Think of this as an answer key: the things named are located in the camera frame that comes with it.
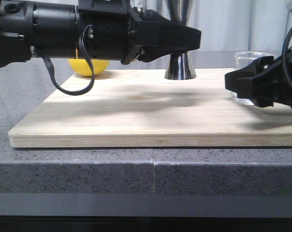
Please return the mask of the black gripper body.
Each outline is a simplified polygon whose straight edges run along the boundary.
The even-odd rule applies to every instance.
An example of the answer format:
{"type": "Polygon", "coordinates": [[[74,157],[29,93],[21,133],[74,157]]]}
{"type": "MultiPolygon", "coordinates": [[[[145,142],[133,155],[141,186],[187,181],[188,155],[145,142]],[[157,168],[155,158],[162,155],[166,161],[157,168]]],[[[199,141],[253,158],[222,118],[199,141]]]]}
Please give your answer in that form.
{"type": "Polygon", "coordinates": [[[278,74],[278,86],[275,90],[275,99],[277,103],[281,103],[292,108],[292,49],[287,50],[285,58],[281,58],[281,71],[278,74]]]}
{"type": "Polygon", "coordinates": [[[77,58],[119,60],[144,54],[145,21],[128,0],[80,0],[76,6],[77,58]]]}

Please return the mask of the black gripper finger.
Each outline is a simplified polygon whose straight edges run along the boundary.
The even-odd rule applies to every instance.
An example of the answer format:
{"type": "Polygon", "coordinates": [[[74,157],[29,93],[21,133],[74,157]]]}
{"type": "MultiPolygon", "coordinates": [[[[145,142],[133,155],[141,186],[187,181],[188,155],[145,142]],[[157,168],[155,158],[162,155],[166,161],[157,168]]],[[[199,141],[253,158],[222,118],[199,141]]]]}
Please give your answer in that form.
{"type": "Polygon", "coordinates": [[[273,61],[273,56],[257,58],[248,66],[225,74],[225,89],[235,92],[238,98],[251,100],[254,106],[261,108],[274,106],[273,102],[263,100],[254,93],[254,89],[260,85],[254,82],[254,78],[267,69],[273,61]]]}
{"type": "Polygon", "coordinates": [[[168,20],[154,10],[146,10],[137,23],[137,60],[151,62],[168,54],[200,48],[201,31],[168,20]]]}

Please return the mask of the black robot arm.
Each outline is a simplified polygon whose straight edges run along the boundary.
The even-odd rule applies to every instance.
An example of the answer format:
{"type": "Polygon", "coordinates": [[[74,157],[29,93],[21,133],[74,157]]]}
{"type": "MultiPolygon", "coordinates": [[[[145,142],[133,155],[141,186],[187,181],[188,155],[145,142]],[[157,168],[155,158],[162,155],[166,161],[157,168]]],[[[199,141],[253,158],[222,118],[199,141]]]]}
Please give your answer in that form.
{"type": "Polygon", "coordinates": [[[77,5],[0,0],[0,68],[40,51],[51,58],[80,58],[83,35],[90,58],[151,62],[196,50],[201,31],[170,21],[127,0],[81,0],[77,5]]]}

